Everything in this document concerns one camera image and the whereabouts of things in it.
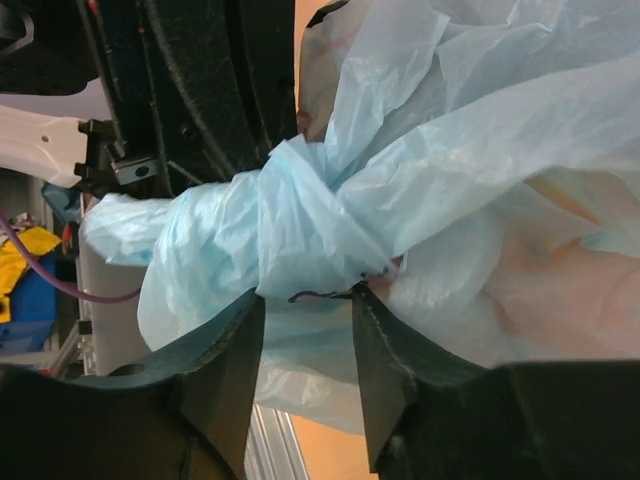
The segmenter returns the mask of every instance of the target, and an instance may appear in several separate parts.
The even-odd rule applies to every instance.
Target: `purple cable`
[[[67,295],[71,295],[72,297],[76,297],[81,300],[86,300],[87,302],[113,305],[116,303],[122,303],[122,302],[126,302],[127,300],[131,300],[132,298],[135,298],[140,294],[140,289],[137,289],[131,293],[127,293],[126,295],[122,295],[120,297],[99,297],[97,295],[91,295],[89,293],[81,292],[77,288],[73,288],[72,286],[67,285],[66,283],[58,280],[55,276],[51,275],[51,273],[49,273],[46,268],[40,265],[40,262],[38,262],[38,260],[29,253],[29,250],[27,250],[27,247],[25,247],[24,243],[22,243],[22,241],[18,237],[18,234],[13,231],[13,228],[11,228],[11,224],[9,223],[9,220],[7,220],[7,218],[2,214],[2,212],[0,212],[0,228],[2,228],[2,230],[6,232],[7,236],[9,237],[9,240],[11,240],[11,242],[16,246],[16,248],[18,249],[20,254],[24,257],[24,259],[27,261],[29,266],[38,275],[40,275],[48,283],[56,287],[61,292],[66,293]]]

